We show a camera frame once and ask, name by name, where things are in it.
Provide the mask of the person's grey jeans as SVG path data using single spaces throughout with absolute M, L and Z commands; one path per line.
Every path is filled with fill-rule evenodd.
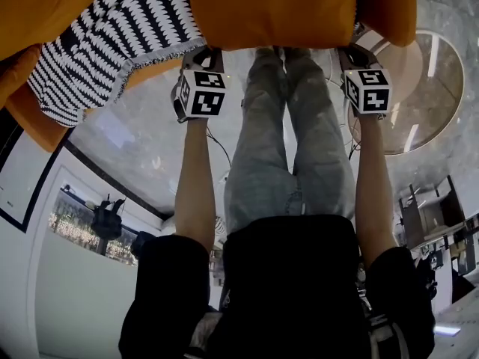
M 354 216 L 353 171 L 321 67 L 309 49 L 255 52 L 225 185 L 229 233 L 279 216 Z

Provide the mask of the glass wall window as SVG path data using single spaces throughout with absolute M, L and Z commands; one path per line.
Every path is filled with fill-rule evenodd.
M 94 210 L 108 201 L 123 200 L 117 214 L 121 217 L 121 234 L 111 241 L 101 239 L 93 229 Z M 96 254 L 136 267 L 138 259 L 131 252 L 132 243 L 141 232 L 161 234 L 162 220 L 118 193 L 98 194 L 80 182 L 63 180 L 49 214 L 47 229 L 60 237 Z

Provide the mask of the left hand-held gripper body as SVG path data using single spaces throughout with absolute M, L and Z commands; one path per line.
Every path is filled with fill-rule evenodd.
M 171 92 L 177 121 L 218 117 L 228 95 L 222 51 L 202 46 L 187 53 Z

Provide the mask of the dark wooden chairs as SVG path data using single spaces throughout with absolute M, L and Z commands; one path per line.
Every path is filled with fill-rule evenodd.
M 459 275 L 479 268 L 479 212 L 466 216 L 452 177 L 425 193 L 410 186 L 399 207 L 409 250 L 430 255 L 435 269 L 445 263 L 446 252 Z

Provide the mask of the round glass coffee table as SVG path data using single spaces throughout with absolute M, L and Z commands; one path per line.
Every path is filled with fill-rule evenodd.
M 437 138 L 463 100 L 465 70 L 454 45 L 426 29 L 404 48 L 372 30 L 357 44 L 372 51 L 392 79 L 391 111 L 381 122 L 385 154 L 407 154 Z

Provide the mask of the person's left forearm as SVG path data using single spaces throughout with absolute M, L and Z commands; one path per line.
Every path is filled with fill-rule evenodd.
M 186 127 L 183 160 L 175 197 L 176 234 L 214 245 L 216 203 L 207 141 L 207 120 L 190 120 Z

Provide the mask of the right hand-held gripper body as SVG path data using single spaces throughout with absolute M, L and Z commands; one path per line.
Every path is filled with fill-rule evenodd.
M 345 97 L 358 114 L 384 116 L 390 111 L 392 82 L 374 53 L 351 43 L 338 48 Z

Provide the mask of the person's black t-shirt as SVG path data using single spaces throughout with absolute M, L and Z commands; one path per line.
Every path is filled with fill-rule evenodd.
M 264 218 L 229 235 L 226 305 L 204 359 L 370 359 L 356 288 L 359 247 L 338 215 Z M 209 255 L 188 237 L 141 249 L 122 359 L 183 359 L 209 311 Z

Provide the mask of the black white striped blanket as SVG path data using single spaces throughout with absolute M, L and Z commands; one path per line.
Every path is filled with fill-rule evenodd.
M 143 67 L 205 44 L 189 0 L 94 0 L 54 41 L 28 78 L 40 110 L 65 127 L 111 105 Z

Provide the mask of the black backpack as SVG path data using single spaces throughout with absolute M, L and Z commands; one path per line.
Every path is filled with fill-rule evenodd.
M 122 218 L 118 210 L 124 205 L 125 200 L 115 202 L 103 200 L 94 208 L 94 219 L 91 224 L 93 232 L 101 239 L 112 241 L 120 238 L 122 234 Z

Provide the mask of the large orange cushion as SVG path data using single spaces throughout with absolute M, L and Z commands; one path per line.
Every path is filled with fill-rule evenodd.
M 226 51 L 347 46 L 357 22 L 407 46 L 417 18 L 416 0 L 190 0 L 190 5 L 207 43 Z

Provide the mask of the orange sofa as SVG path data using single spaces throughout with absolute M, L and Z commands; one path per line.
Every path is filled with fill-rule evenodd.
M 55 40 L 94 0 L 0 0 L 0 110 L 6 109 L 45 151 L 66 128 L 47 117 L 27 79 L 43 43 Z

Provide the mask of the person's right forearm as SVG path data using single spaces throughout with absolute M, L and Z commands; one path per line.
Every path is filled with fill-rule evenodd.
M 356 235 L 368 268 L 385 251 L 397 246 L 393 236 L 393 198 L 375 114 L 360 114 L 361 150 L 356 183 Z

